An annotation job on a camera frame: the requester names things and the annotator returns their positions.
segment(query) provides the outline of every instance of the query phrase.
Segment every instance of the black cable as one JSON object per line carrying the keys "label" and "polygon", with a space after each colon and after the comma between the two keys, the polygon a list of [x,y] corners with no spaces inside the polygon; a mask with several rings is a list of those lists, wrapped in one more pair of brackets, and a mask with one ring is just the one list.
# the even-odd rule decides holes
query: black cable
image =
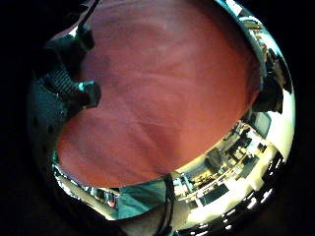
{"label": "black cable", "polygon": [[[172,220],[172,217],[173,217],[175,196],[174,196],[173,180],[172,180],[172,177],[171,177],[170,174],[168,174],[168,175],[166,175],[164,177],[164,182],[165,182],[165,186],[166,186],[165,207],[164,207],[163,217],[161,219],[161,222],[159,224],[159,227],[157,229],[157,233],[155,234],[155,236],[166,236],[171,231],[170,223],[171,223],[171,220]],[[168,221],[166,222],[166,214],[168,212],[168,202],[170,202],[170,210],[169,210]]]}
{"label": "black cable", "polygon": [[86,13],[86,15],[81,19],[81,21],[78,24],[78,29],[81,28],[89,19],[89,17],[91,16],[91,14],[94,12],[97,4],[99,3],[99,0],[95,0],[93,2],[93,4],[91,5],[91,7],[89,8],[89,11]]}

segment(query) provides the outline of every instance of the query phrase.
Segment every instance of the red fabric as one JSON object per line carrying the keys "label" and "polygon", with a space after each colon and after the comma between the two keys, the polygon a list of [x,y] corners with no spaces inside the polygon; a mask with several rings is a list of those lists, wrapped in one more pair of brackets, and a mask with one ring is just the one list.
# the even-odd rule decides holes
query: red fabric
{"label": "red fabric", "polygon": [[80,80],[101,84],[98,108],[67,123],[61,168],[82,184],[155,179],[221,139],[257,95],[259,65],[212,1],[104,1]]}

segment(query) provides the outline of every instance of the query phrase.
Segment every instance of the black background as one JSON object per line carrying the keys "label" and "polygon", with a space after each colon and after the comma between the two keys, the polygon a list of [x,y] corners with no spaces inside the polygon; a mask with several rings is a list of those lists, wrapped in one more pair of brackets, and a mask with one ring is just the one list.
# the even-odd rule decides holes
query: black background
{"label": "black background", "polygon": [[[315,122],[312,7],[305,1],[242,0],[269,29],[280,46],[293,79],[296,130],[287,167],[267,206],[234,235],[312,234],[315,220]],[[21,23],[21,28],[29,27]],[[1,235],[91,235],[54,202],[31,161],[26,140],[25,100],[28,80],[15,74],[18,59],[2,53],[1,77]]]}

